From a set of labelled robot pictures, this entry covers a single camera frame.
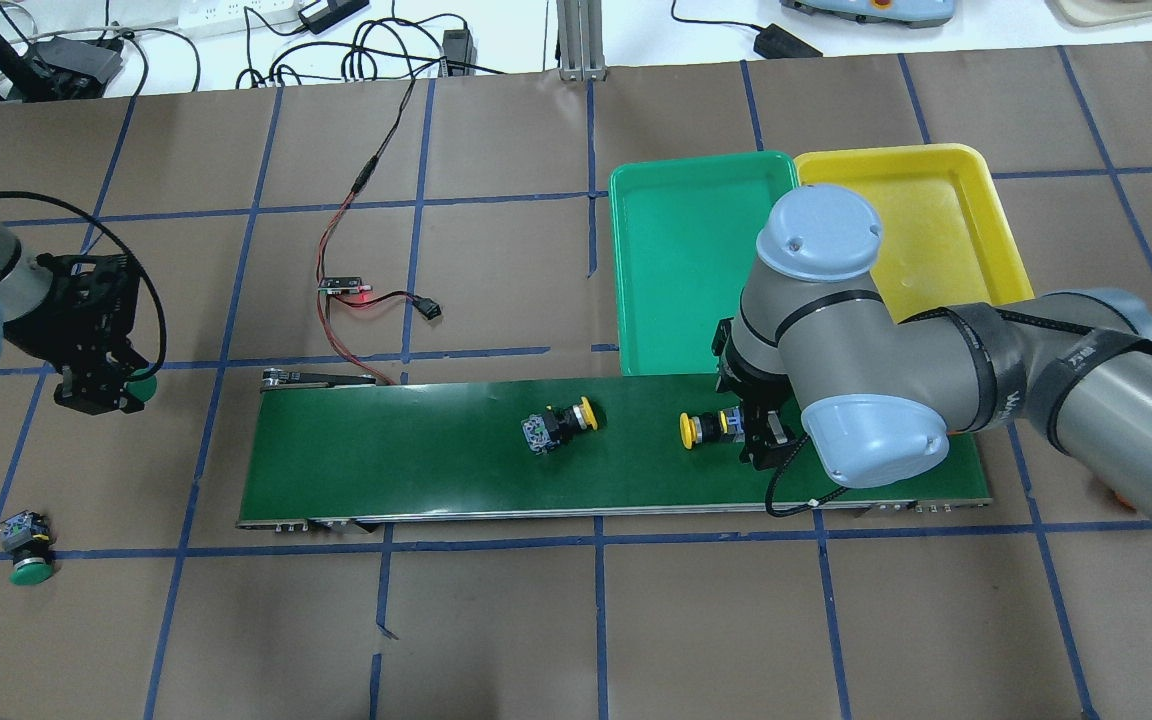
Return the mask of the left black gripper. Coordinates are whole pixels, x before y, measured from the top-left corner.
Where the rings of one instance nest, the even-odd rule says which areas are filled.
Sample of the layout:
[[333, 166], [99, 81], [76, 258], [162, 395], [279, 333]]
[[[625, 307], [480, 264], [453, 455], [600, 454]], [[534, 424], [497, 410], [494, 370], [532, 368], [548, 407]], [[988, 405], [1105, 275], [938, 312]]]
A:
[[147, 406], [147, 359], [131, 332], [141, 272], [131, 255], [41, 252], [3, 279], [3, 338], [60, 376], [55, 406], [123, 414]]

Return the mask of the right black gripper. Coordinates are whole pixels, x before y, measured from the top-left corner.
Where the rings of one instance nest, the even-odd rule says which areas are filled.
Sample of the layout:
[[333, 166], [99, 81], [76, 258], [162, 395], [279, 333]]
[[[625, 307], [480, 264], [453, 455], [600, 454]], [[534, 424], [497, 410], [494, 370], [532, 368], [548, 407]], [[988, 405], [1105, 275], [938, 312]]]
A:
[[712, 341], [717, 356], [717, 391], [738, 397], [744, 419], [748, 462], [756, 471], [785, 464], [797, 447], [797, 434], [785, 425], [780, 411], [791, 397], [791, 384], [783, 374], [755, 366], [738, 351], [733, 318], [719, 319]]

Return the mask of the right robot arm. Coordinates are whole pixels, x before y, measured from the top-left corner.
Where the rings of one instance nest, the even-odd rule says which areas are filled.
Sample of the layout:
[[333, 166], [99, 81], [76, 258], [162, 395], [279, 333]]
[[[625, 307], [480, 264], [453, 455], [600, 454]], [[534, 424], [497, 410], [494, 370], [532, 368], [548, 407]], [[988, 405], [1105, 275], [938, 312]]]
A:
[[1149, 306], [1096, 288], [896, 323], [870, 273], [881, 245], [876, 209], [844, 187], [774, 202], [710, 346], [746, 460], [812, 445], [838, 487], [884, 487], [940, 465], [952, 435], [1024, 419], [1152, 521]]

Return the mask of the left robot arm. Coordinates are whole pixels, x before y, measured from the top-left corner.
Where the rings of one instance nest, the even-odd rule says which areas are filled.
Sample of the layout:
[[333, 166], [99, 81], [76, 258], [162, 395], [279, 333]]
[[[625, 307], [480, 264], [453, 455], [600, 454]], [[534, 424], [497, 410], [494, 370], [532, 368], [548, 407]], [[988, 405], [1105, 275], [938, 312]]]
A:
[[132, 346], [142, 293], [160, 342], [165, 311], [145, 266], [123, 240], [114, 245], [109, 255], [35, 252], [0, 222], [0, 357], [13, 344], [50, 365], [60, 378], [56, 404], [79, 414], [138, 414], [156, 396], [165, 361]]

